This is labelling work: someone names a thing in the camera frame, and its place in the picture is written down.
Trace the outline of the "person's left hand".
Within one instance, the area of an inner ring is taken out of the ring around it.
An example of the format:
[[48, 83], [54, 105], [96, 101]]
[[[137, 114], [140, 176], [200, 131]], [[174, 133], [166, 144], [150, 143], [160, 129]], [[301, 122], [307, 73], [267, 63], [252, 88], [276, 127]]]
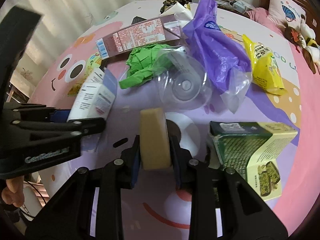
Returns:
[[2, 191], [5, 204], [21, 207], [24, 203], [23, 194], [24, 176], [6, 180], [6, 187]]

